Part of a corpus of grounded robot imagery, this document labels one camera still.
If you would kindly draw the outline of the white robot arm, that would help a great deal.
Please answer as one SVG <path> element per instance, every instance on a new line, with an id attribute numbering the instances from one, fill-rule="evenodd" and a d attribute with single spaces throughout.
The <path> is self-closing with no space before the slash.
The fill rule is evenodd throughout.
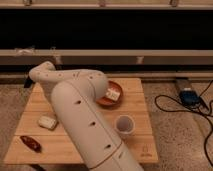
<path id="1" fill-rule="evenodd" d="M 29 77 L 41 85 L 89 171 L 144 171 L 96 105 L 109 87 L 103 72 L 58 70 L 46 61 L 32 68 Z"/>

